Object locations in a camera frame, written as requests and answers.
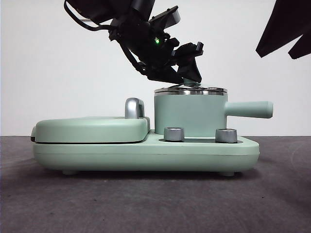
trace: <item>metal rim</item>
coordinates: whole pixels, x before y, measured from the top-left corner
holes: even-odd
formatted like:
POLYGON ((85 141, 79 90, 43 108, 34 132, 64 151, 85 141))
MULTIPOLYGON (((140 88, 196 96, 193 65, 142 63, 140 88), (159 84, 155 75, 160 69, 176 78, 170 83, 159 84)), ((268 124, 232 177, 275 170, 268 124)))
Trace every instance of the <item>metal rim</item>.
POLYGON ((171 96, 171 95, 209 95, 209 96, 226 96, 226 92, 220 91, 167 91, 155 92, 155 96, 171 96))
POLYGON ((223 95, 223 93, 227 93, 227 90, 219 87, 203 87, 200 83, 196 83, 190 86, 180 84, 161 88, 155 90, 155 93, 165 93, 166 95, 223 95))

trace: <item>mint green pot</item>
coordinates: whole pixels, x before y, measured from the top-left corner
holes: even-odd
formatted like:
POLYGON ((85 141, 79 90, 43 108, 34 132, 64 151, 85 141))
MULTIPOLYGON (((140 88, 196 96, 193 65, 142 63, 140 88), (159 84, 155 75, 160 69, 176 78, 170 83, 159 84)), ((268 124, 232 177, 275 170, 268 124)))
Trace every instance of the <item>mint green pot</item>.
POLYGON ((155 91, 155 133, 166 127, 182 127, 186 137, 213 137, 227 128, 227 116, 271 118, 273 104, 228 102, 227 90, 215 87, 177 85, 155 91))

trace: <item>white wall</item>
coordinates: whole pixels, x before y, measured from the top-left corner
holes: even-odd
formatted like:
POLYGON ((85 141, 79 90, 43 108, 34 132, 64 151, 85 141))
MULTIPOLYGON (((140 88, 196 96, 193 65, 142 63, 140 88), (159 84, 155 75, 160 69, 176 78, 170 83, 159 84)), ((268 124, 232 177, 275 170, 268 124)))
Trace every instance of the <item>white wall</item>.
MULTIPOLYGON (((181 22, 167 31, 181 43, 202 41, 203 82, 228 89, 230 101, 270 100, 272 119, 230 117, 240 135, 311 135, 311 55, 292 60, 294 44, 260 59, 255 48, 274 0, 157 0, 153 14, 179 5, 181 22)), ((63 1, 1 1, 1 135, 30 135, 40 120, 122 116, 128 97, 145 102, 153 121, 153 90, 108 32, 89 32, 63 1)))

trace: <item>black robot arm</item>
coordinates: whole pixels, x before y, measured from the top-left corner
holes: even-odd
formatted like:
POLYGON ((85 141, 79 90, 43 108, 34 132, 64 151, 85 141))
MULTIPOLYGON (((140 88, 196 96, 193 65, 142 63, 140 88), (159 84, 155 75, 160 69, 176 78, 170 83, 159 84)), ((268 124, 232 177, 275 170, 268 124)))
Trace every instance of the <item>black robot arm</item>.
POLYGON ((183 83, 184 78, 202 80, 195 57, 203 54, 203 44, 188 43, 178 49, 179 41, 164 29, 180 21, 178 6, 152 17, 155 0, 65 0, 66 12, 81 26, 90 30, 108 30, 110 40, 116 40, 133 67, 149 80, 183 83), (67 2, 83 17, 98 27, 79 20, 67 2), (110 25, 101 23, 112 19, 110 25), (179 66, 175 71, 172 66, 179 66))

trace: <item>gray floor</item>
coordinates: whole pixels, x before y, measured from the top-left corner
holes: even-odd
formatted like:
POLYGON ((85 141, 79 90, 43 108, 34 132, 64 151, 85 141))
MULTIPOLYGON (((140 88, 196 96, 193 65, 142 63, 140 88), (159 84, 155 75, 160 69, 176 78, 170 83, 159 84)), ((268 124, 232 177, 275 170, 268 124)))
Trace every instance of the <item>gray floor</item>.
POLYGON ((311 137, 250 137, 256 167, 214 173, 82 172, 33 159, 29 137, 1 137, 1 233, 310 233, 311 137))

